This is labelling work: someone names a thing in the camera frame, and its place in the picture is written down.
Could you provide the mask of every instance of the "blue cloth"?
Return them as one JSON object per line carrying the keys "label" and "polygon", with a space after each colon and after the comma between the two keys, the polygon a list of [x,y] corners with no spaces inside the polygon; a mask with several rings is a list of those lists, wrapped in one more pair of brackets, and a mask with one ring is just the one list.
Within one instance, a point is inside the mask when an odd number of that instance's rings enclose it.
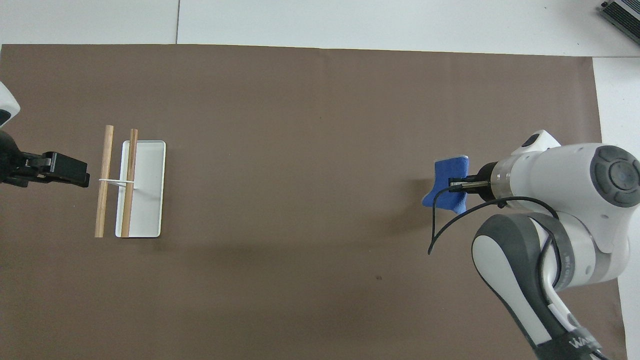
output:
{"label": "blue cloth", "polygon": [[[450,177],[466,177],[469,171],[469,158],[466,155],[457,156],[435,162],[435,180],[433,189],[422,198],[422,205],[433,206],[433,199],[436,194],[449,187]],[[465,192],[444,192],[440,194],[436,206],[440,209],[447,209],[461,214],[467,209],[467,193]]]}

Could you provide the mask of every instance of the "dark cable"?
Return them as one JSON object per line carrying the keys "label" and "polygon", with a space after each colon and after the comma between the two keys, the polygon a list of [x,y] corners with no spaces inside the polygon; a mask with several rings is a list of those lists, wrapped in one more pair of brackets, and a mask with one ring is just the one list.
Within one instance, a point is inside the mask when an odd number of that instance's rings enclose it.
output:
{"label": "dark cable", "polygon": [[551,213],[551,216],[553,216],[556,220],[559,220],[558,214],[556,213],[556,211],[549,206],[546,202],[542,201],[542,200],[538,200],[535,199],[533,197],[527,197],[527,196],[509,196],[509,197],[503,197],[501,199],[495,199],[495,200],[489,200],[483,204],[480,204],[478,206],[474,206],[473,208],[470,208],[469,210],[466,210],[464,213],[459,214],[458,216],[454,217],[453,219],[451,219],[448,223],[446,223],[437,234],[433,234],[435,233],[435,208],[436,208],[436,200],[438,199],[438,196],[443,193],[444,191],[450,190],[450,188],[455,188],[455,186],[450,186],[448,188],[444,188],[442,190],[440,190],[437,194],[436,197],[433,199],[433,219],[434,222],[432,224],[432,233],[431,233],[431,244],[429,245],[429,250],[427,251],[428,254],[431,254],[431,251],[433,250],[433,245],[435,245],[437,239],[440,237],[440,235],[442,235],[442,233],[444,233],[444,231],[451,226],[451,224],[455,223],[456,221],[460,220],[460,218],[465,217],[471,213],[473,213],[476,210],[480,210],[482,208],[485,208],[489,205],[494,205],[494,204],[505,204],[507,201],[514,201],[514,200],[522,200],[522,201],[529,201],[529,202],[534,202],[540,206],[542,206],[543,208],[545,208],[549,213]]}
{"label": "dark cable", "polygon": [[542,249],[540,250],[540,255],[538,256],[538,263],[536,264],[536,267],[538,268],[537,270],[538,270],[538,280],[540,282],[540,290],[542,291],[542,295],[545,296],[547,305],[549,305],[551,304],[551,300],[549,299],[549,296],[545,292],[545,280],[542,277],[542,267],[545,264],[545,254],[547,253],[549,246],[551,246],[552,243],[554,244],[554,246],[557,246],[557,245],[556,245],[556,238],[554,237],[554,235],[548,231],[547,233],[548,233],[548,236],[547,236],[547,239],[545,240],[545,244],[542,245]]}
{"label": "dark cable", "polygon": [[592,352],[592,354],[595,355],[597,358],[599,358],[601,360],[609,360],[609,358],[604,356],[604,354],[601,353],[599,350],[596,350],[596,351]]}
{"label": "dark cable", "polygon": [[449,186],[447,188],[440,190],[436,194],[436,196],[433,198],[433,204],[431,205],[431,246],[429,246],[429,254],[431,253],[431,248],[433,246],[433,238],[436,236],[436,202],[438,201],[438,198],[440,197],[440,195],[443,194],[444,192],[451,191],[451,190],[461,190],[461,189],[462,189],[462,185]]}

